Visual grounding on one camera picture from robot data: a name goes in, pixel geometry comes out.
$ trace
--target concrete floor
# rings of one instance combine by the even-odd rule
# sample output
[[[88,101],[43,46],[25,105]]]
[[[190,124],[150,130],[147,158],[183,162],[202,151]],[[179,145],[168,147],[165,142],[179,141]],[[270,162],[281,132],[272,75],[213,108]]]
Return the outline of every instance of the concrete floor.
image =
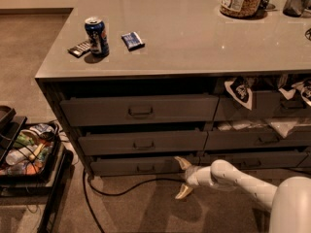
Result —
[[[28,117],[28,122],[55,119],[33,78],[66,18],[67,15],[0,16],[0,104],[15,108],[18,115]],[[83,166],[77,155],[73,164],[53,232],[100,232],[86,205]],[[250,174],[275,184],[296,175],[281,169],[257,170]],[[118,193],[154,178],[180,179],[180,176],[96,177],[92,183],[98,189]],[[269,213],[239,189],[220,192],[202,187],[185,201],[177,201],[174,196],[179,187],[179,183],[158,181],[143,184],[123,196],[107,197],[94,193],[87,184],[86,192],[105,232],[268,231]],[[17,203],[15,199],[0,198],[0,205],[0,232],[37,232],[44,210],[42,201],[27,198]]]

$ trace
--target soda can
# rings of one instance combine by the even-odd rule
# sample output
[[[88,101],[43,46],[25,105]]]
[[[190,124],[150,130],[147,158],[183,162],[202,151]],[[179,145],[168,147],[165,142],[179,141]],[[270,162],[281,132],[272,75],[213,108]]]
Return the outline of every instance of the soda can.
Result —
[[[90,52],[99,57],[107,56],[109,46],[104,22],[98,17],[89,17],[86,19],[85,28],[89,38]]]

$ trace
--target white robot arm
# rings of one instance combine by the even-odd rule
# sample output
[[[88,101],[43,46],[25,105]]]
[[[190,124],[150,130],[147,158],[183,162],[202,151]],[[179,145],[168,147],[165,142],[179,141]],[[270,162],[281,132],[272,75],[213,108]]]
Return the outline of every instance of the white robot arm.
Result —
[[[293,177],[279,187],[247,175],[225,160],[216,160],[208,167],[191,165],[182,157],[175,157],[185,173],[176,199],[183,199],[199,186],[217,190],[244,189],[266,210],[271,212],[269,233],[311,232],[311,180]]]

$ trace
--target baseboard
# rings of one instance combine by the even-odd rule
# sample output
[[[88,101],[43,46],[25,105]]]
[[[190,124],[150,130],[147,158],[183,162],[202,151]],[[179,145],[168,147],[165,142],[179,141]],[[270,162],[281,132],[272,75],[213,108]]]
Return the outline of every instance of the baseboard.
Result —
[[[0,15],[70,14],[73,8],[0,9]]]

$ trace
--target white countertop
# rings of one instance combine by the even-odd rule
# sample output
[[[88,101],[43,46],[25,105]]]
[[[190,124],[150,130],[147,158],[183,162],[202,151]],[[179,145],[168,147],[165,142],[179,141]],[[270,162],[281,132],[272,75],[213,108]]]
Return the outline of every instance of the white countertop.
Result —
[[[277,11],[261,19],[233,19],[219,12],[221,0],[80,0],[36,78],[128,77],[311,73],[311,18]],[[101,17],[110,54],[97,62],[67,49],[87,39],[85,19]],[[136,31],[146,43],[128,52],[121,35]]]

